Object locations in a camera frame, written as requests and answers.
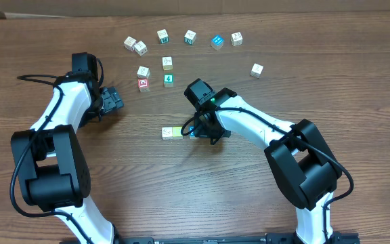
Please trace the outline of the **yellow top wooden block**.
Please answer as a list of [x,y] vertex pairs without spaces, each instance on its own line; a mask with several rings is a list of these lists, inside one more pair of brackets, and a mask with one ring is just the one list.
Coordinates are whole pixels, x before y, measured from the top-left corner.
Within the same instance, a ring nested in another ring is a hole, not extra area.
[[172,137],[174,140],[181,140],[183,138],[181,129],[182,127],[172,127]]

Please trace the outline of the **green top wooden block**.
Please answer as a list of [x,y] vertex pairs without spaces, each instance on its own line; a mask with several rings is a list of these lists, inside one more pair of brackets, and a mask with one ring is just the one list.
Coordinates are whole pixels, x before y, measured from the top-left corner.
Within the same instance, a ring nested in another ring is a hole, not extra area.
[[173,74],[164,74],[164,86],[165,87],[173,87],[174,86]]

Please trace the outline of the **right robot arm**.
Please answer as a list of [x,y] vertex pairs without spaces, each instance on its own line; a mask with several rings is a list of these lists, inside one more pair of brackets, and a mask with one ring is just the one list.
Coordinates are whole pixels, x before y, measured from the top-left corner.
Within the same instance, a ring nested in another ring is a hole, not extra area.
[[196,109],[189,133],[215,144],[235,132],[263,149],[278,188],[295,206],[296,230],[266,234],[265,243],[345,242],[330,225],[330,204],[343,168],[311,121],[275,119],[236,92],[215,91],[201,79],[189,84],[184,95]]

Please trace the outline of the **blue X wooden block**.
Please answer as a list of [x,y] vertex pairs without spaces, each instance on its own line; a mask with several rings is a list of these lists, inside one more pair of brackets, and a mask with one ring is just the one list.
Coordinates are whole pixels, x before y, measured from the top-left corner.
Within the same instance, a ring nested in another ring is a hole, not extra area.
[[193,140],[193,139],[196,139],[196,136],[194,135],[194,126],[190,126],[189,127],[189,130],[190,130],[190,139]]

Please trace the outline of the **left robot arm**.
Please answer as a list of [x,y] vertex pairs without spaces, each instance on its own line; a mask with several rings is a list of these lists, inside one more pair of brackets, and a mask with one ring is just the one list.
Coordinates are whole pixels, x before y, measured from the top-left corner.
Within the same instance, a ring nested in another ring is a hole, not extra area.
[[50,85],[53,96],[30,129],[12,135],[15,163],[9,197],[27,218],[55,216],[72,231],[77,243],[122,243],[116,226],[94,203],[91,176],[77,129],[123,107],[114,87],[103,85],[99,58],[72,55],[72,69],[62,76],[21,75],[21,81]]

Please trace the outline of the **green L wooden block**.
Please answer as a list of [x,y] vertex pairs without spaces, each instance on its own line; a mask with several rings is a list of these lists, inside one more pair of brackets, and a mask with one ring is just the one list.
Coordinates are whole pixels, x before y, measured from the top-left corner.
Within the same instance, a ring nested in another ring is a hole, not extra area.
[[173,128],[172,127],[163,127],[162,128],[162,139],[163,140],[172,140],[173,139]]

